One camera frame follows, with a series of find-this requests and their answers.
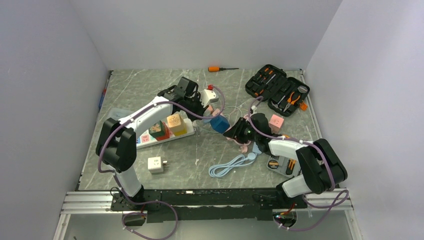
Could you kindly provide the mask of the blue cube socket adapter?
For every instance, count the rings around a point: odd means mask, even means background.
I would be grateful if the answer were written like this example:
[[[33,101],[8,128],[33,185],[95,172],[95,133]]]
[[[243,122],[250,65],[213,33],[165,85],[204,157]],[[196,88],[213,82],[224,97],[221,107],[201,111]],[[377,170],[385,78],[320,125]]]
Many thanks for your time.
[[[220,114],[212,118],[209,124],[215,132],[220,134],[225,133],[230,128],[228,120]]]

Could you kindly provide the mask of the beige orange cube adapter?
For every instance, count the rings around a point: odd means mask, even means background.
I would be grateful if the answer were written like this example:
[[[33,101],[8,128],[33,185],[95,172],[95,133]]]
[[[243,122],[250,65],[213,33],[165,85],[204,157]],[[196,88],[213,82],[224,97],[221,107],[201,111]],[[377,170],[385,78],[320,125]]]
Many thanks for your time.
[[[166,118],[168,127],[179,126],[181,124],[185,124],[183,118],[179,113],[172,114]]]

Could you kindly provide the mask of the pink cube socket adapter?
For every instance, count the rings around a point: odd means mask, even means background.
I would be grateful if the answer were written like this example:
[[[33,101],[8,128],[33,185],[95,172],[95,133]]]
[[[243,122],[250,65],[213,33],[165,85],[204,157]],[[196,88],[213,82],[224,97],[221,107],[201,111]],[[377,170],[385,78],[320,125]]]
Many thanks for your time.
[[[284,118],[275,114],[273,114],[268,121],[268,125],[273,133],[278,133],[282,128],[283,123]]]

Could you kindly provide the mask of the salmon pink usb charger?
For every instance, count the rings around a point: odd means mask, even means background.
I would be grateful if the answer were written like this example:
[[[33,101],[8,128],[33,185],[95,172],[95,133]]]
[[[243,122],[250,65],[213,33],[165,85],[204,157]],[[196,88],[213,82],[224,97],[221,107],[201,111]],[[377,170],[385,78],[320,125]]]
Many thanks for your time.
[[[220,114],[220,111],[221,110],[219,108],[213,108],[211,105],[209,105],[204,113],[206,116],[216,116]]]

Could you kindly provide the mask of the red cube socket adapter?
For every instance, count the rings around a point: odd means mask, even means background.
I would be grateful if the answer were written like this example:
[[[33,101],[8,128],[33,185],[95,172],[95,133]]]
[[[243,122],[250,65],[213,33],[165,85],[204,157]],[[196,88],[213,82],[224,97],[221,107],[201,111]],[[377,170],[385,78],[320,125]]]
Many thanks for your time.
[[[163,141],[170,137],[170,131],[166,124],[164,124],[160,130],[156,132],[155,139],[157,141]]]

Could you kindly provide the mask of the green cube socket adapter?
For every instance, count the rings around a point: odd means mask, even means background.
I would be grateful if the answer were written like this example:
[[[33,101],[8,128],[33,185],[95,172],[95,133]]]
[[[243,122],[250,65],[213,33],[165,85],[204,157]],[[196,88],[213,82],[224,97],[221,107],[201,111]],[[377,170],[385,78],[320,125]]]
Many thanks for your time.
[[[162,121],[158,121],[156,122],[154,125],[152,125],[149,129],[148,129],[148,133],[155,138],[156,136],[156,132],[159,131],[161,129],[161,127],[164,125],[164,123]]]

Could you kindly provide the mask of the black tool case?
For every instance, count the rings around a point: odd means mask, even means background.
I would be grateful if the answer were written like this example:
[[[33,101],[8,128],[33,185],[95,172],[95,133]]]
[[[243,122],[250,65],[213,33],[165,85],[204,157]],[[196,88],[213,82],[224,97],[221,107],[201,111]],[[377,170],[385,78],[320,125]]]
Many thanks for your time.
[[[269,108],[284,117],[291,116],[297,109],[308,109],[306,100],[310,87],[295,77],[288,76],[283,69],[274,65],[266,64],[260,68],[244,87],[249,95],[254,98],[262,97],[262,101],[266,102]],[[301,94],[300,99],[284,111],[293,91]]]

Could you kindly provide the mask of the grey tool case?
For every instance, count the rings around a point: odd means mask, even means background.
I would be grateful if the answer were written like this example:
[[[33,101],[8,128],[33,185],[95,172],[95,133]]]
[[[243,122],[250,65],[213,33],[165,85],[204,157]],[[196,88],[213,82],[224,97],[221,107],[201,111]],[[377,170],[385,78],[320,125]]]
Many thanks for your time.
[[[325,165],[319,154],[308,153],[304,158],[308,163],[317,164],[317,170],[321,170],[323,167],[324,172],[326,172]],[[277,169],[269,168],[268,162],[270,160],[278,161],[279,167]],[[298,160],[284,156],[271,155],[266,162],[266,168],[270,171],[273,171],[286,177],[287,179],[297,178],[298,176],[303,175],[303,170],[300,162]]]

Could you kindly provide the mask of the white power strip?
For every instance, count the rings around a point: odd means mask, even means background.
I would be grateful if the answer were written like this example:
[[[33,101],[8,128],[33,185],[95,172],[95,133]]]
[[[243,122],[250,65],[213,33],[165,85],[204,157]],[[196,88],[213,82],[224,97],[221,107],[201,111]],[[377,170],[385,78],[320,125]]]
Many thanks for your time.
[[[165,125],[164,134],[158,137],[154,137],[153,135],[150,134],[150,129],[148,129],[145,132],[143,132],[141,136],[136,140],[136,148],[142,149],[149,146],[153,146],[153,145],[157,145],[157,144],[161,144],[161,143],[165,143],[165,142],[169,142],[169,141],[173,141],[173,140],[194,135],[195,130],[194,130],[193,122],[189,120],[188,118],[184,118],[183,121],[185,124],[185,130],[186,130],[184,133],[180,135],[174,135],[173,132],[169,129],[168,123],[165,120],[165,121],[162,121],[162,123]]]

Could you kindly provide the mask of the clear plastic screw box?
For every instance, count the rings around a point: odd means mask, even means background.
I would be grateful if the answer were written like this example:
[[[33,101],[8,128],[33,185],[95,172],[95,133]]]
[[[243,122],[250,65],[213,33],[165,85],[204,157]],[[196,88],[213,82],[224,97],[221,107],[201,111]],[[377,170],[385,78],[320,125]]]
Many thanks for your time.
[[[132,114],[132,113],[133,112],[131,110],[117,108],[117,107],[112,107],[110,110],[107,111],[106,114],[100,115],[97,118],[97,122],[100,123],[103,120],[107,120],[109,118],[112,118],[114,120],[119,120],[121,118],[124,118],[124,117]]]

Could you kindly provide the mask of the white cube socket adapter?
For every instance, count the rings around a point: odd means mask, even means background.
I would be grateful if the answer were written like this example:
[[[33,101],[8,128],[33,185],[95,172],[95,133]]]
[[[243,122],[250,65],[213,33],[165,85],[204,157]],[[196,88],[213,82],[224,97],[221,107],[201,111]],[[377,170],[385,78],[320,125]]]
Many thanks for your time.
[[[162,173],[167,163],[168,161],[162,160],[160,156],[149,157],[147,159],[147,169],[151,174]]]

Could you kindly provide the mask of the light blue power strip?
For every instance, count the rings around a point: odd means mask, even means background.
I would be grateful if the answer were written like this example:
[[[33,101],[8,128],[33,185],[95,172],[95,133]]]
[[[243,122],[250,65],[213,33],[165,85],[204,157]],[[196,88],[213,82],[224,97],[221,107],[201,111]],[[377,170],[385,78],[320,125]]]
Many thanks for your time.
[[[254,143],[253,143],[253,146],[252,146],[252,152],[253,152],[255,155],[261,155],[261,154],[262,154],[262,151],[260,150],[260,148],[259,148],[259,146],[257,145],[257,143],[256,143],[256,142],[254,142]]]

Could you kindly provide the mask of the yellow cube socket adapter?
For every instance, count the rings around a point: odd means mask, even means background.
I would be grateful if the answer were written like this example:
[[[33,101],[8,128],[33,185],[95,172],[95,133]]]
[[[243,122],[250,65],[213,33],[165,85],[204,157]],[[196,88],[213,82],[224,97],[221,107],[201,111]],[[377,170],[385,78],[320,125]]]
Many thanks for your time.
[[[172,131],[173,135],[176,137],[182,136],[188,133],[187,126],[185,123],[181,125],[175,125],[175,126],[169,127],[169,129]]]

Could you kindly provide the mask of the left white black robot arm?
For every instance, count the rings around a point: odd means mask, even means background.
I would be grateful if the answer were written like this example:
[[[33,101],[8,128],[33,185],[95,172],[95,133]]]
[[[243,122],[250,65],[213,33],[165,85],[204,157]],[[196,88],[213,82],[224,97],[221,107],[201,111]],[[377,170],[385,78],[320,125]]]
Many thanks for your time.
[[[96,146],[99,157],[97,169],[112,173],[124,196],[124,204],[131,210],[139,209],[144,203],[144,187],[139,181],[134,163],[137,159],[137,139],[154,124],[184,111],[191,120],[203,119],[209,104],[217,102],[219,95],[209,87],[199,90],[199,85],[186,77],[178,84],[161,90],[144,107],[134,113],[115,120],[108,118],[102,125]]]

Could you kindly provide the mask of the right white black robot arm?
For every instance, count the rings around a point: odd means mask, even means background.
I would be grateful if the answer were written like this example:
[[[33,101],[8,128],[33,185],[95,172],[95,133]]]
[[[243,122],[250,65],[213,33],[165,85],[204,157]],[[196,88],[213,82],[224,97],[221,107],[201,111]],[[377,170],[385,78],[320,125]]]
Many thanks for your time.
[[[297,196],[333,190],[348,178],[345,166],[326,139],[304,141],[276,134],[263,113],[255,113],[247,119],[239,118],[223,135],[240,144],[254,142],[267,155],[298,163],[301,174],[276,186],[279,191],[275,200],[282,208],[289,207]]]

